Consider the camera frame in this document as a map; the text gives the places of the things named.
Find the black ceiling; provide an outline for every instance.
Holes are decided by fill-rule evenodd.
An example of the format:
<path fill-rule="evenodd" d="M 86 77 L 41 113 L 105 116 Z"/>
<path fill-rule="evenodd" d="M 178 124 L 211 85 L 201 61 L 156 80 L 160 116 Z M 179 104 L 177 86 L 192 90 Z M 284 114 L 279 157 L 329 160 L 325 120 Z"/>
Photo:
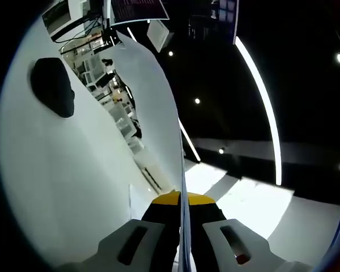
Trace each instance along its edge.
<path fill-rule="evenodd" d="M 137 41 L 157 58 L 191 138 L 272 141 L 264 104 L 238 49 L 219 37 L 194 41 L 188 36 L 188 18 L 194 6 L 204 2 L 209 1 L 164 3 L 170 17 L 164 23 L 174 36 L 160 53 L 146 36 L 146 22 L 131 23 L 119 30 L 128 35 L 129 26 Z M 340 64 L 335 61 L 340 53 L 340 1 L 240 0 L 239 5 L 237 36 L 265 83 L 280 141 L 309 143 L 340 153 Z M 201 100 L 199 105 L 194 103 L 195 98 Z M 225 167 L 230 175 L 239 172 L 274 183 L 274 163 L 229 160 L 216 152 L 199 152 L 204 162 Z M 269 171 L 263 175 L 268 164 Z M 340 195 L 340 172 L 334 164 L 283 166 L 285 184 L 298 188 L 296 195 L 308 192 L 311 199 L 331 201 L 325 197 L 330 181 L 336 182 Z M 316 195 L 310 189 L 316 182 L 325 184 L 325 194 Z M 335 195 L 331 202 L 340 203 L 340 197 Z"/>

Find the white wall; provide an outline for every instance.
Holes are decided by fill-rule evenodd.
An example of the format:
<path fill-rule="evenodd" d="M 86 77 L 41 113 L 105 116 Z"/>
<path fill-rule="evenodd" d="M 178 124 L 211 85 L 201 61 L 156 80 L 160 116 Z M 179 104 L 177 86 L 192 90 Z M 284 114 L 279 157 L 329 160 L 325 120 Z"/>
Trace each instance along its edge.
<path fill-rule="evenodd" d="M 293 197 L 268 238 L 271 251 L 288 261 L 315 266 L 327 251 L 340 217 L 340 206 Z"/>
<path fill-rule="evenodd" d="M 98 52 L 97 54 L 101 57 L 101 59 L 102 58 L 113 59 L 113 57 L 116 54 L 116 48 L 115 48 L 115 46 L 112 46 L 112 47 L 107 48 L 107 49 L 105 49 L 105 50 L 103 50 L 101 52 Z"/>
<path fill-rule="evenodd" d="M 75 111 L 60 118 L 33 95 L 28 75 L 41 57 L 59 57 L 41 18 L 11 64 L 0 99 L 0 173 L 10 206 L 51 264 L 81 261 L 129 219 L 129 184 L 148 182 L 111 116 L 65 63 Z"/>

